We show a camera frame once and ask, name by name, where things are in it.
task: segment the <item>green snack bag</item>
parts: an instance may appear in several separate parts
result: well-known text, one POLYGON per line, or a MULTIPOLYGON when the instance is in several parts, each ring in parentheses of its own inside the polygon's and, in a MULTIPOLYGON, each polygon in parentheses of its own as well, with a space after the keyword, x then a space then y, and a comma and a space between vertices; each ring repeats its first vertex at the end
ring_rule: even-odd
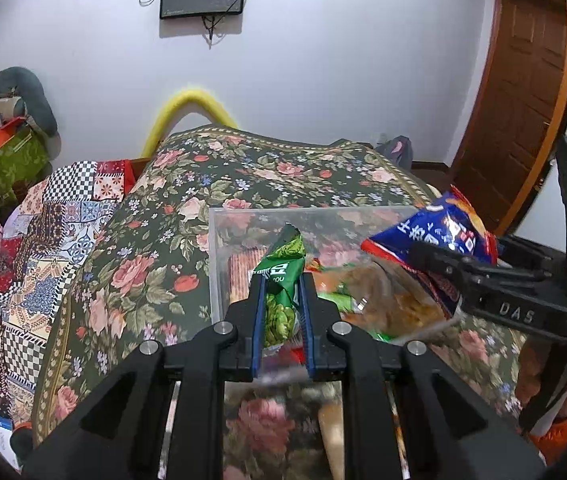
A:
POLYGON ((292 224, 286 224, 253 271, 266 277, 265 348, 285 343, 298 330, 296 287, 305 257, 301 233, 292 224))
POLYGON ((318 292, 317 296, 323 300, 335 303, 339 312, 345 312, 346 314, 361 314, 361 311, 354 307, 356 301, 346 294, 338 294, 337 292, 318 292))

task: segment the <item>metal screw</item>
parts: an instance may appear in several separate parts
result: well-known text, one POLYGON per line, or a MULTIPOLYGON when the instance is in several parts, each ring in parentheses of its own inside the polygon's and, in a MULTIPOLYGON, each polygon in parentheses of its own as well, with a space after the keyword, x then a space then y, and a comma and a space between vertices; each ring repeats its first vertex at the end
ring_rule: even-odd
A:
POLYGON ((233 328, 234 327, 230 321, 220 321, 214 325, 214 331, 220 335, 229 334, 232 332, 233 328))
POLYGON ((337 321, 332 324, 332 330, 339 335, 346 335, 352 332, 353 326, 345 321, 337 321))
POLYGON ((160 349, 160 344, 157 343, 154 339, 149 339, 147 341, 142 342, 142 344, 139 345, 139 352, 145 355, 153 355, 159 349, 160 349))
POLYGON ((407 350, 412 355, 423 355, 427 352, 428 347, 423 341, 411 341, 407 344, 407 350))

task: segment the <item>bed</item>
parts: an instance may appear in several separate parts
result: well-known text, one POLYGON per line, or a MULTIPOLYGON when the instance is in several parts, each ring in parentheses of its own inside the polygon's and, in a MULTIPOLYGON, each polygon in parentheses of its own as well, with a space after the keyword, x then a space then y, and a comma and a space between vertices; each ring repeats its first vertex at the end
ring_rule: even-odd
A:
MULTIPOLYGON (((288 143, 214 125, 169 136, 60 299, 36 381, 35 443, 141 341, 176 344, 211 323, 209 206, 424 206, 433 197, 426 184, 348 140, 288 143)), ((507 329, 467 317, 433 349, 499 412, 516 414, 520 343, 507 329)), ((229 394, 225 477, 330 478, 317 410, 339 395, 338 384, 229 394), (287 399, 285 410, 270 410, 273 399, 287 399), (274 416, 279 441, 259 444, 249 434, 251 416, 274 416)))

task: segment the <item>patchwork quilt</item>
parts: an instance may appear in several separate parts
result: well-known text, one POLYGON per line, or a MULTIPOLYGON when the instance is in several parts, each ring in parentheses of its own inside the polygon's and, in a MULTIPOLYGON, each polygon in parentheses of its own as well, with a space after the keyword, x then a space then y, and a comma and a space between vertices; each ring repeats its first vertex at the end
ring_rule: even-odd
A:
POLYGON ((124 197, 124 161, 81 161, 33 186, 6 222, 0 264, 0 415, 30 420, 52 321, 124 197))

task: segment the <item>gray bag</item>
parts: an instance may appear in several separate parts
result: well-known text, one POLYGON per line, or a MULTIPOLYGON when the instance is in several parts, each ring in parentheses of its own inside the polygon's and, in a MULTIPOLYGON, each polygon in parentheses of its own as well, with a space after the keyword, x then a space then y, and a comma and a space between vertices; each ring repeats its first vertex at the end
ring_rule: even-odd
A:
POLYGON ((378 145, 375 151, 381 153, 395 166, 410 171, 412 167, 412 143, 404 136, 395 137, 388 142, 378 145))
POLYGON ((17 101, 15 106, 32 118, 28 124, 35 131, 53 137, 57 133, 57 121, 44 95, 44 88, 35 74, 20 66, 0 72, 0 99, 16 96, 22 98, 22 103, 17 101))

